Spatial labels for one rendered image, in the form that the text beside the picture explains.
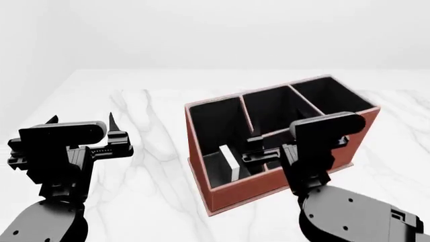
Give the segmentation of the white book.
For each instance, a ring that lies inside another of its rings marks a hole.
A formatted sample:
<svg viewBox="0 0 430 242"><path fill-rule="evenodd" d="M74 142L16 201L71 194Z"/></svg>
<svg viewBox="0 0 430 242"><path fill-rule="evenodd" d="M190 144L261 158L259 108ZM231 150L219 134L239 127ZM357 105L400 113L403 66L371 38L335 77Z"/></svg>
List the white book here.
<svg viewBox="0 0 430 242"><path fill-rule="evenodd" d="M228 163L228 166L230 167L231 175L230 180L237 181L239 179L240 174L240 165L235 159L234 155L232 154L231 150L229 149L228 145L222 145L219 147L223 157L226 159L226 162Z"/></svg>

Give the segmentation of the red-brown three-compartment caddy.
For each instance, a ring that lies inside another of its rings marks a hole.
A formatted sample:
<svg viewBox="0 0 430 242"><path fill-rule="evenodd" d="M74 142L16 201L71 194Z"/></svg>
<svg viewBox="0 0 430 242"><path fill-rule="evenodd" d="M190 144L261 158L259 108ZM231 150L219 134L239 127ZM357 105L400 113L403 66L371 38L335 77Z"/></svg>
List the red-brown three-compartment caddy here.
<svg viewBox="0 0 430 242"><path fill-rule="evenodd" d="M189 166L208 215L288 188L281 167L249 168L241 159L246 140L262 136L265 148L292 143L295 120L355 112L371 127L380 107L332 76L320 76L186 104ZM219 147L228 145L240 165L237 181Z"/></svg>

